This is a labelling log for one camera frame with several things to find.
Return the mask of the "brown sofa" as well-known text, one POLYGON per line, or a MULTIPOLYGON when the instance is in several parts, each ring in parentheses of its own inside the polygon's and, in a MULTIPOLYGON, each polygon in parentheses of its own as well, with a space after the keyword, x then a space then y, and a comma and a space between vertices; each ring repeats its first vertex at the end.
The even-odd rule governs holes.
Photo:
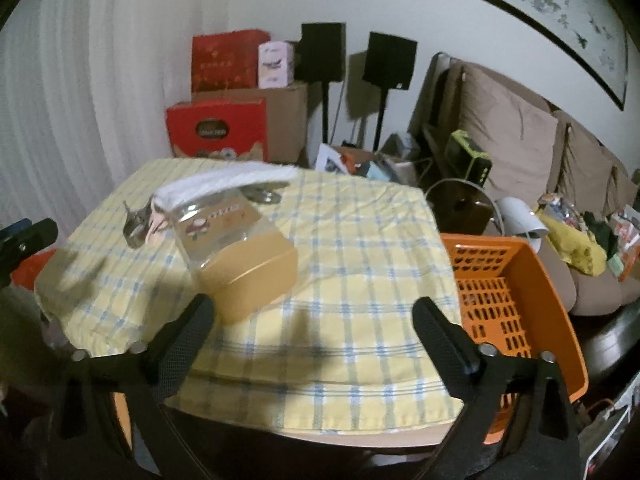
POLYGON ((509 77, 444 52, 432 58, 412 130, 438 154, 451 133, 465 131, 491 158, 485 188, 494 200, 534 206, 558 192, 604 218, 639 195, 623 163, 575 118, 509 77))

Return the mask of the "clear jar gold lid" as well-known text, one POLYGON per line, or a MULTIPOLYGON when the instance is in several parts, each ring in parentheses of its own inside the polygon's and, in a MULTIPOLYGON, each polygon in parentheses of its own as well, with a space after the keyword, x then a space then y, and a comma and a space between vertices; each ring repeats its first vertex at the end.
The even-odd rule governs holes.
POLYGON ((173 209, 178 248, 222 324, 244 321, 287 294, 298 278, 292 240, 238 190, 173 209))

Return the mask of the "small snack packet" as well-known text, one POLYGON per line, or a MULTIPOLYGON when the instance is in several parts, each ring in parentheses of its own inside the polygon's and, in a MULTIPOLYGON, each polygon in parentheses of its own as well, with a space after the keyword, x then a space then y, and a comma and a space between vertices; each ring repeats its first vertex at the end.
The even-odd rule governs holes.
POLYGON ((126 202, 122 203, 126 210, 126 220, 122 228, 122 235, 131 249, 139 249, 145 244, 149 232, 152 214, 152 200, 148 200, 140 209, 130 208, 126 202))

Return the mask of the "red gift box front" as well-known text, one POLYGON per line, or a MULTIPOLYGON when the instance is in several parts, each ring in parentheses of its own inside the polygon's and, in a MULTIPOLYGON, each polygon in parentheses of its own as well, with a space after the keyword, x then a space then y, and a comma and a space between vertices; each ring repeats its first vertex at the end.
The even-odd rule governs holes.
POLYGON ((221 160, 268 159, 264 99, 212 99, 168 107, 169 142, 178 157, 221 160))

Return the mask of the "yellow cloth bag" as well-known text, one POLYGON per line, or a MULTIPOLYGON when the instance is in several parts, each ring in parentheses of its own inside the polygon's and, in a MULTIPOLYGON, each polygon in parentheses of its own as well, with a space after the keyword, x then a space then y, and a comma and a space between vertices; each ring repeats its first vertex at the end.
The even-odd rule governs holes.
POLYGON ((592 235, 555 220, 541 210, 536 216, 547 228, 548 241, 564 263, 593 278, 605 271, 606 252, 592 235))

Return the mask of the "green black power station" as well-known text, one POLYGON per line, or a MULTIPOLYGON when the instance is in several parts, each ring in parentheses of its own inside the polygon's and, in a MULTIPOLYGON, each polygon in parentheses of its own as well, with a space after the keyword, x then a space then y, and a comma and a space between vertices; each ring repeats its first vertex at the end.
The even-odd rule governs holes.
POLYGON ((464 130, 450 134, 445 159, 461 179, 483 186, 492 168, 492 160, 464 130))

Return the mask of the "right black speaker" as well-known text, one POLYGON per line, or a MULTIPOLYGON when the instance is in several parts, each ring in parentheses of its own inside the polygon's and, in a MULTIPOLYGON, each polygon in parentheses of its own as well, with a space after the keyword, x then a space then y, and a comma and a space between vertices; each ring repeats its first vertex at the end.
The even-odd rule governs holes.
POLYGON ((380 147, 388 92, 407 91, 416 65, 418 43, 412 39, 370 32, 362 80, 380 89, 373 149, 380 147))

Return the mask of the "black speaker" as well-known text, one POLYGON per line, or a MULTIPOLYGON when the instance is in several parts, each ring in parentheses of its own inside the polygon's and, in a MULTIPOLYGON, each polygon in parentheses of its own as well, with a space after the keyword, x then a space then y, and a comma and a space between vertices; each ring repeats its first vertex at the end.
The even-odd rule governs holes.
POLYGON ((330 84, 343 82, 346 63, 346 24, 312 22, 300 25, 299 73, 307 84, 320 84, 322 142, 329 143, 330 84))
POLYGON ((412 39, 370 32, 362 80, 380 89, 373 149, 380 147, 388 92, 407 91, 416 65, 418 43, 412 39))

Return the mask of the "white dome device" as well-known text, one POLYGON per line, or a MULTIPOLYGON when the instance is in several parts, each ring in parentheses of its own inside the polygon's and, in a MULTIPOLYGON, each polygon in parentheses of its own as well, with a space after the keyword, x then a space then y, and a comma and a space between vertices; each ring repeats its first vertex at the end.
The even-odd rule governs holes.
POLYGON ((497 200, 502 232, 506 236, 525 240, 534 252, 539 252, 548 229, 522 200, 506 196, 497 200))

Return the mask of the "framed ink painting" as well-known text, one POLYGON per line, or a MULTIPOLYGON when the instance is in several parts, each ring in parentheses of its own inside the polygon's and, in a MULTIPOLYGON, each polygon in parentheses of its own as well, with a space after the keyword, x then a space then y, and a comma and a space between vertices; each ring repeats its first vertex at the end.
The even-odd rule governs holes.
POLYGON ((608 0, 484 0, 529 24, 560 47, 624 108, 627 31, 608 0))

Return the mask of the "brown cushion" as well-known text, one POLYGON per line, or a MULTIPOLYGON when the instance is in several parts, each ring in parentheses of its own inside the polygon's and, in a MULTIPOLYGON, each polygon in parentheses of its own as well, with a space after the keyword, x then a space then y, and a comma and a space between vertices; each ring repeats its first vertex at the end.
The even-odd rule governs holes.
POLYGON ((547 191, 558 121, 475 67, 465 67, 459 126, 492 160, 486 190, 529 206, 547 191))
POLYGON ((599 144, 567 127, 558 191, 578 212, 602 214, 612 169, 599 144))

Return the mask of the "left black speaker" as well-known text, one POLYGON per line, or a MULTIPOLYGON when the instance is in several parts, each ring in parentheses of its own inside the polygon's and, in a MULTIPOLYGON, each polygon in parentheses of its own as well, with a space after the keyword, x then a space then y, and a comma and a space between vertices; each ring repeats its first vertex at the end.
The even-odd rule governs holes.
POLYGON ((300 25, 299 73, 307 84, 320 84, 322 142, 329 143, 330 84, 343 82, 346 63, 346 24, 312 22, 300 25))

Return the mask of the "white foam net sheet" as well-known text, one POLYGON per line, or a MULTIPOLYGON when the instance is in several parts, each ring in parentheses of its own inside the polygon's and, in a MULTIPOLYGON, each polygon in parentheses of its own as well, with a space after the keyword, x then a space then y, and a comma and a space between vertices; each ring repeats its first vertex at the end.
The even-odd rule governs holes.
POLYGON ((171 211, 209 195, 247 185, 290 182, 297 175, 298 168, 291 165, 232 162, 224 168, 194 174, 161 186, 152 195, 152 203, 163 211, 171 211))

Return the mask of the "orange plastic basket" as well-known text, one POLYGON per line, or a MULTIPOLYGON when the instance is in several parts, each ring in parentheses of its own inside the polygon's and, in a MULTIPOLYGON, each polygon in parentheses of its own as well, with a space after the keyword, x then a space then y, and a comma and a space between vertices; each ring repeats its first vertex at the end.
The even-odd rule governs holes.
POLYGON ((574 328, 536 252, 520 238, 440 236, 458 286, 461 324, 480 344, 505 356, 536 358, 550 351, 568 398, 588 389, 588 374, 574 328))

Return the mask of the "brown cardboard box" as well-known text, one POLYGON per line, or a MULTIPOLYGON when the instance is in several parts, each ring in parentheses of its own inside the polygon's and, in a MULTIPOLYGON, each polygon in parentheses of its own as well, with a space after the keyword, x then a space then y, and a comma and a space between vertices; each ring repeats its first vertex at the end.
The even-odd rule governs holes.
POLYGON ((270 162, 298 162, 307 143, 307 85, 294 81, 285 88, 230 89, 191 94, 193 102, 226 99, 266 101, 267 152, 270 162))

